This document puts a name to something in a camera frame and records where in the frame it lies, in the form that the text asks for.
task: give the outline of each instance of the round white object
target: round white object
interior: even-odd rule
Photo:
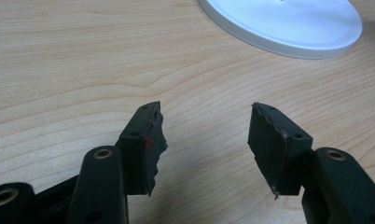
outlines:
[[[345,52],[362,21],[347,0],[199,0],[232,35],[281,55],[324,59]]]

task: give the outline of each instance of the wooden table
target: wooden table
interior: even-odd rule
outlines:
[[[196,0],[0,1],[0,184],[38,192],[78,174],[160,100],[169,148],[152,197],[129,197],[131,223],[305,223],[300,197],[275,201],[246,144],[251,104],[375,181],[375,0],[352,3],[360,39],[310,61],[244,43]]]

